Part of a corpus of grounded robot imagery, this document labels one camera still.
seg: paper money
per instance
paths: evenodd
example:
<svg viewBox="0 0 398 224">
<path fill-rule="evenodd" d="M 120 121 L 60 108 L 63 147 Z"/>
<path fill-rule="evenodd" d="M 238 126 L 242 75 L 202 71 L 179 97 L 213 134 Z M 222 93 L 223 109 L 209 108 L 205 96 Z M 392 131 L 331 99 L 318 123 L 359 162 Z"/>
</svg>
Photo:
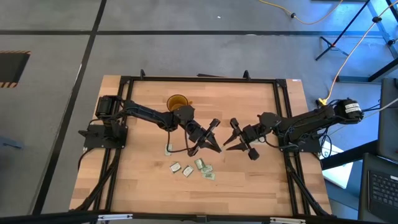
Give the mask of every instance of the paper money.
<svg viewBox="0 0 398 224">
<path fill-rule="evenodd" d="M 169 151 L 171 151 L 173 148 L 173 145 L 169 144 Z M 165 156 L 171 156 L 172 153 L 167 151 L 167 144 L 164 146 L 164 155 Z"/>
<path fill-rule="evenodd" d="M 202 174 L 209 173 L 209 172 L 213 171 L 213 166 L 211 166 L 211 165 L 206 165 L 206 166 L 205 166 L 204 168 L 202 168 L 200 171 L 202 172 Z"/>
<path fill-rule="evenodd" d="M 202 169 L 202 168 L 205 167 L 205 163 L 203 162 L 202 159 L 197 159 L 197 160 L 195 160 L 195 164 L 197 165 L 197 168 L 198 168 L 198 169 Z"/>
<path fill-rule="evenodd" d="M 182 174 L 183 174 L 185 177 L 188 177 L 192 172 L 193 172 L 192 166 L 187 166 L 187 167 L 182 171 Z"/>
<path fill-rule="evenodd" d="M 175 164 L 170 166 L 170 170 L 173 172 L 173 174 L 175 174 L 180 169 L 181 169 L 181 165 L 178 162 L 176 162 Z"/>
<path fill-rule="evenodd" d="M 206 173 L 201 175 L 203 178 L 209 179 L 209 180 L 215 180 L 216 179 L 216 174 L 215 173 Z"/>
</svg>

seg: yellow cable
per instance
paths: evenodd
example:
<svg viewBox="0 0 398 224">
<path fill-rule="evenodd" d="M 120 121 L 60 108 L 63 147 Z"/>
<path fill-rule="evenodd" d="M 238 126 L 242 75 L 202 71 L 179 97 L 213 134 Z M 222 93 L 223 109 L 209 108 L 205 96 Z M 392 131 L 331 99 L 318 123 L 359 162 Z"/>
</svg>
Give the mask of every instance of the yellow cable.
<svg viewBox="0 0 398 224">
<path fill-rule="evenodd" d="M 282 10 L 284 10 L 285 12 L 288 12 L 290 15 L 293 14 L 292 12 L 290 12 L 289 10 L 287 10 L 286 8 L 284 8 L 284 7 L 280 6 L 280 5 L 273 4 L 273 3 L 270 3 L 270 2 L 266 2 L 266 1 L 264 1 L 264 0 L 259 0 L 259 2 L 262 2 L 262 3 L 267 4 L 267 5 L 270 5 L 270 6 L 278 7 L 279 9 L 282 9 Z M 315 21 L 315 22 L 304 22 L 304 21 L 302 21 L 301 19 L 299 19 L 296 15 L 294 15 L 294 18 L 295 18 L 296 20 L 298 20 L 299 22 L 301 22 L 302 24 L 305 24 L 305 25 L 316 24 L 316 23 L 318 23 L 318 22 L 324 20 L 326 17 L 328 17 L 335 9 L 337 9 L 337 7 L 338 7 L 342 2 L 343 2 L 343 0 L 340 0 L 340 2 L 339 2 L 328 14 L 326 14 L 326 15 L 323 16 L 321 19 L 319 19 L 319 20 L 317 20 L 317 21 Z"/>
<path fill-rule="evenodd" d="M 391 5 L 389 5 L 385 10 L 383 10 L 381 12 L 381 14 L 378 17 L 381 17 L 390 7 L 392 7 L 393 5 L 397 4 L 398 0 L 393 2 Z M 336 79 L 338 77 L 338 75 L 340 74 L 341 70 L 343 69 L 344 65 L 346 65 L 347 60 L 351 57 L 351 55 L 353 54 L 353 52 L 355 51 L 355 49 L 358 47 L 358 45 L 363 41 L 363 39 L 366 37 L 366 35 L 369 33 L 369 31 L 374 27 L 376 23 L 373 22 L 373 24 L 369 27 L 369 29 L 365 32 L 365 34 L 362 36 L 361 40 L 355 45 L 355 47 L 352 49 L 352 51 L 348 54 L 346 60 L 344 61 L 344 63 L 342 64 L 342 66 L 340 67 L 340 69 L 338 70 L 337 74 L 335 75 L 335 78 L 333 79 L 333 83 L 331 84 L 330 90 L 329 90 L 329 95 L 328 97 L 326 97 L 325 99 L 321 99 L 319 98 L 318 101 L 322 104 L 322 105 L 326 105 L 327 101 L 329 100 L 330 96 L 331 96 L 331 92 L 333 90 L 333 87 L 335 85 Z"/>
</svg>

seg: laptop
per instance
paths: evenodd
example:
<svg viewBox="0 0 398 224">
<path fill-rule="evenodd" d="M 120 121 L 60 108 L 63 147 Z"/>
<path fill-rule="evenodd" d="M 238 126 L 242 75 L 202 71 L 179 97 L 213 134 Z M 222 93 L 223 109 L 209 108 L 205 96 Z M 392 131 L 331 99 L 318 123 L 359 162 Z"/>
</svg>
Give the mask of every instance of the laptop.
<svg viewBox="0 0 398 224">
<path fill-rule="evenodd" d="M 363 175 L 367 180 L 368 211 L 385 222 L 398 224 L 398 164 L 365 154 Z"/>
</svg>

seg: white label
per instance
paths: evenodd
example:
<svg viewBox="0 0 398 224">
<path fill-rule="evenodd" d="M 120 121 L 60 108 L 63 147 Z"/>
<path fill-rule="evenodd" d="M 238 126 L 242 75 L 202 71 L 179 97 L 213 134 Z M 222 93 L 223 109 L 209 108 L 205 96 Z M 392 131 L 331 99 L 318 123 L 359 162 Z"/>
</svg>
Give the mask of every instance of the white label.
<svg viewBox="0 0 398 224">
<path fill-rule="evenodd" d="M 354 111 L 361 111 L 361 108 L 350 108 L 346 110 L 346 113 L 354 112 Z"/>
<path fill-rule="evenodd" d="M 170 170 L 174 173 L 174 172 L 176 172 L 176 171 L 178 171 L 178 170 L 180 170 L 181 169 L 181 166 L 180 166 L 180 164 L 178 163 L 178 162 L 176 162 L 175 164 L 173 164 L 172 166 L 170 166 Z"/>
<path fill-rule="evenodd" d="M 184 169 L 184 171 L 182 172 L 184 174 L 185 177 L 188 177 L 193 171 L 193 168 L 188 166 L 187 168 Z"/>
<path fill-rule="evenodd" d="M 359 107 L 359 104 L 357 104 L 357 103 L 351 103 L 351 104 L 346 105 L 346 109 L 348 109 L 348 108 L 353 108 L 353 107 Z"/>
</svg>

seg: electrical cord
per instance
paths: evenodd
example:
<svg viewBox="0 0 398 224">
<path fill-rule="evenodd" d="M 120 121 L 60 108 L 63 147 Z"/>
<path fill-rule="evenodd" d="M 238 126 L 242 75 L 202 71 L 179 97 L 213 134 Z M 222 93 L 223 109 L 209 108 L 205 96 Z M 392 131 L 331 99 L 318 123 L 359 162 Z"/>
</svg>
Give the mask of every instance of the electrical cord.
<svg viewBox="0 0 398 224">
<path fill-rule="evenodd" d="M 281 147 L 279 147 L 279 146 L 275 146 L 275 145 L 273 145 L 273 144 L 269 143 L 269 142 L 267 141 L 267 139 L 266 139 L 266 138 L 264 138 L 264 142 L 265 142 L 265 143 L 267 143 L 267 145 L 269 145 L 270 147 L 274 147 L 274 148 L 276 148 L 276 149 L 281 149 L 281 150 L 284 150 L 284 149 L 290 148 L 290 147 L 292 147 L 292 146 L 296 147 L 297 149 L 299 148 L 299 146 L 298 146 L 298 145 L 296 145 L 296 144 L 289 144 L 289 145 L 286 145 L 286 146 L 281 146 Z M 290 158 L 296 158 L 297 156 L 299 156 L 299 153 L 297 153 L 297 154 L 296 154 L 296 155 L 294 155 L 294 156 L 289 156 L 289 157 L 290 157 Z"/>
<path fill-rule="evenodd" d="M 289 10 L 287 10 L 285 7 L 282 7 L 282 6 L 278 5 L 278 4 L 270 3 L 270 2 L 267 2 L 267 1 L 264 1 L 264 0 L 259 0 L 259 2 L 264 3 L 264 4 L 267 4 L 267 5 L 270 5 L 270 6 L 278 7 L 279 9 L 282 9 L 283 11 L 287 12 L 287 13 L 291 16 L 291 18 L 294 18 L 294 19 L 298 20 L 298 21 L 301 22 L 302 24 L 305 24 L 305 25 L 312 25 L 312 24 L 316 24 L 316 23 L 318 23 L 318 22 L 324 20 L 326 17 L 328 17 L 334 10 L 337 9 L 337 7 L 343 2 L 343 0 L 340 0 L 340 2 L 339 2 L 328 14 L 326 14 L 326 15 L 323 16 L 321 19 L 319 19 L 319 20 L 317 20 L 317 21 L 315 21 L 315 22 L 304 22 L 304 21 L 302 21 L 301 19 L 299 19 L 299 18 L 296 16 L 296 13 L 292 13 L 292 12 L 290 12 Z"/>
<path fill-rule="evenodd" d="M 382 16 L 390 7 L 392 7 L 393 5 L 395 5 L 395 4 L 397 4 L 397 3 L 398 3 L 398 1 L 393 2 L 393 3 L 392 3 L 391 5 L 389 5 L 385 10 L 383 10 L 383 11 L 380 13 L 380 15 L 377 16 L 377 18 L 381 19 L 381 16 Z M 368 30 L 365 32 L 365 34 L 362 36 L 361 40 L 359 40 L 359 42 L 355 45 L 355 47 L 354 47 L 354 48 L 351 50 L 351 52 L 348 54 L 346 60 L 345 60 L 344 63 L 341 65 L 340 69 L 337 71 L 337 74 L 335 75 L 335 78 L 333 79 L 333 83 L 331 84 L 331 87 L 330 87 L 328 96 L 327 96 L 325 99 L 321 99 L 321 98 L 318 99 L 318 101 L 319 101 L 321 104 L 326 105 L 327 101 L 329 100 L 329 98 L 330 98 L 330 96 L 331 96 L 331 93 L 332 93 L 332 91 L 333 91 L 333 87 L 334 87 L 334 85 L 335 85 L 335 83 L 336 83 L 337 77 L 338 77 L 338 75 L 340 74 L 341 70 L 342 70 L 343 67 L 346 65 L 348 59 L 351 57 L 351 55 L 353 54 L 353 52 L 354 52 L 354 51 L 356 50 L 356 48 L 360 45 L 360 43 L 364 40 L 364 38 L 367 36 L 367 34 L 369 33 L 369 31 L 374 27 L 374 25 L 375 25 L 377 22 L 378 22 L 378 21 L 373 22 L 373 24 L 369 27 L 369 29 L 368 29 Z"/>
<path fill-rule="evenodd" d="M 103 177 L 100 178 L 98 183 L 95 185 L 94 189 L 91 191 L 91 193 L 87 196 L 87 198 L 83 201 L 83 203 L 77 207 L 75 210 L 88 210 L 90 205 L 94 202 L 94 199 L 97 197 L 97 195 L 101 192 L 103 189 L 105 183 L 108 181 L 109 177 L 111 174 L 115 171 L 117 165 L 119 164 L 117 161 L 117 158 L 120 156 L 121 151 L 116 150 L 115 156 L 113 157 L 112 163 L 109 165 L 108 169 L 104 173 Z"/>
<path fill-rule="evenodd" d="M 377 107 L 377 106 L 380 106 L 380 103 L 378 103 L 378 104 L 376 104 L 376 105 L 374 105 L 374 106 L 371 106 L 371 107 L 369 107 L 369 108 L 367 108 L 367 109 L 363 109 L 362 111 L 363 111 L 363 112 L 367 112 L 367 110 L 373 109 L 373 108 L 375 108 L 375 107 Z"/>
<path fill-rule="evenodd" d="M 388 108 L 398 108 L 398 106 L 390 106 Z M 379 110 L 380 108 L 372 108 L 372 109 L 366 109 L 366 110 L 362 110 L 362 112 L 369 112 L 369 111 L 374 111 L 374 110 Z"/>
<path fill-rule="evenodd" d="M 331 139 L 330 139 L 330 136 L 328 135 L 328 130 L 329 130 L 329 128 L 326 128 L 326 129 L 325 129 L 325 132 L 323 132 L 323 137 L 322 137 L 322 140 L 321 140 L 321 147 L 323 147 L 323 145 L 325 144 L 326 138 L 329 139 L 329 143 L 330 143 L 330 148 L 329 148 L 329 154 L 328 154 L 328 156 L 323 155 L 323 151 L 321 151 L 321 155 L 322 155 L 324 158 L 329 157 L 330 154 L 331 154 Z"/>
<path fill-rule="evenodd" d="M 138 109 L 138 110 L 142 110 L 142 111 L 144 111 L 144 112 L 146 112 L 146 113 L 150 113 L 149 111 L 143 110 L 142 108 L 138 108 L 138 107 L 136 107 L 136 106 L 126 108 L 126 109 L 124 109 L 124 111 L 127 111 L 128 109 Z M 185 145 L 186 145 L 186 148 L 185 148 L 185 149 L 180 149 L 180 150 L 175 150 L 175 151 L 170 151 L 170 150 L 169 150 L 169 145 L 170 145 L 170 129 L 169 129 L 169 126 L 167 125 L 166 121 L 165 121 L 162 117 L 158 116 L 157 114 L 152 114 L 152 115 L 155 116 L 155 117 L 157 117 L 157 118 L 159 118 L 159 119 L 160 119 L 160 122 L 166 127 L 166 131 L 167 131 L 167 144 L 166 144 L 166 150 L 167 150 L 167 152 L 175 153 L 175 152 L 183 152 L 183 151 L 189 150 L 189 147 L 188 147 L 188 139 L 187 139 L 187 130 L 184 129 L 184 130 L 185 130 L 185 131 L 184 131 L 184 135 L 185 135 Z"/>
<path fill-rule="evenodd" d="M 87 153 L 91 152 L 92 149 L 93 149 L 93 148 L 87 149 L 87 150 L 80 156 L 79 161 L 78 161 L 78 163 L 77 163 L 77 171 L 79 171 L 79 169 L 80 169 L 81 160 L 84 158 L 84 156 L 85 156 Z"/>
<path fill-rule="evenodd" d="M 362 119 L 362 121 L 365 120 L 366 118 L 369 118 L 369 117 L 371 117 L 371 116 L 377 114 L 378 112 L 380 112 L 380 111 L 382 111 L 382 110 L 384 110 L 384 109 L 390 107 L 390 105 L 392 105 L 392 104 L 395 103 L 396 101 L 398 101 L 398 98 L 394 99 L 393 101 L 391 101 L 390 103 L 388 103 L 386 106 L 383 106 L 382 108 L 378 109 L 376 112 L 371 113 L 371 114 L 368 115 L 368 116 L 365 116 L 365 117 Z M 329 134 L 329 135 L 335 134 L 336 132 L 340 131 L 341 129 L 345 128 L 346 126 L 347 126 L 346 124 L 342 125 L 340 128 L 336 129 L 335 131 L 333 131 L 333 132 L 332 132 L 331 134 Z"/>
</svg>

